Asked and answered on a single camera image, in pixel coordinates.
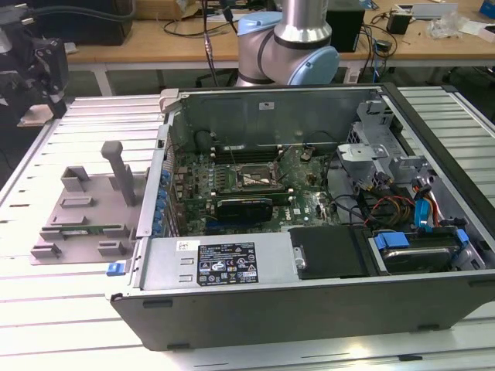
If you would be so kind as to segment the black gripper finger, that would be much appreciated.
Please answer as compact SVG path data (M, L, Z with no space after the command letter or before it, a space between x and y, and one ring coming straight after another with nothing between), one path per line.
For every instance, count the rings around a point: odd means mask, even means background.
M55 118L67 112L64 91L68 84L68 62L64 43L57 38L36 39L35 57L41 65L38 81Z

